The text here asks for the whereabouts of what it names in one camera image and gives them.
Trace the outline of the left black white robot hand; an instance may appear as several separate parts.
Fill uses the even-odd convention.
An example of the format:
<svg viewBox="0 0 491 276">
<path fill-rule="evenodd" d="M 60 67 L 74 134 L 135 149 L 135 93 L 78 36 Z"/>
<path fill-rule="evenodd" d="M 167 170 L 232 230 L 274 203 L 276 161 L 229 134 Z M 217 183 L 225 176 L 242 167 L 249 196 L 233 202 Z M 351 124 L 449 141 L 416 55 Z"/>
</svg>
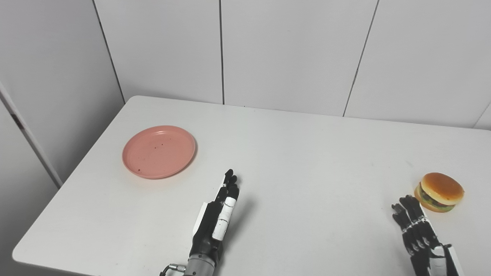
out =
<svg viewBox="0 0 491 276">
<path fill-rule="evenodd" d="M 190 257 L 207 257 L 214 265 L 220 261 L 223 240 L 240 193 L 237 180 L 238 177 L 230 168 L 224 174 L 223 183 L 214 201 L 205 204 L 204 213 L 192 239 Z"/>
</svg>

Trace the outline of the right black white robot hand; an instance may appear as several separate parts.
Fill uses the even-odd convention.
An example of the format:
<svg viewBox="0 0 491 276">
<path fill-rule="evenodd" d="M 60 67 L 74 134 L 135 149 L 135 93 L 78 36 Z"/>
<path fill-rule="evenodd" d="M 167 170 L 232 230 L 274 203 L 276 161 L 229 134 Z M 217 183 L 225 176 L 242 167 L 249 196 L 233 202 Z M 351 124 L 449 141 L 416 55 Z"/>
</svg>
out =
<svg viewBox="0 0 491 276">
<path fill-rule="evenodd" d="M 404 247 L 417 276 L 463 276 L 454 247 L 438 239 L 419 201 L 411 195 L 392 204 L 393 220 L 402 232 Z"/>
</svg>

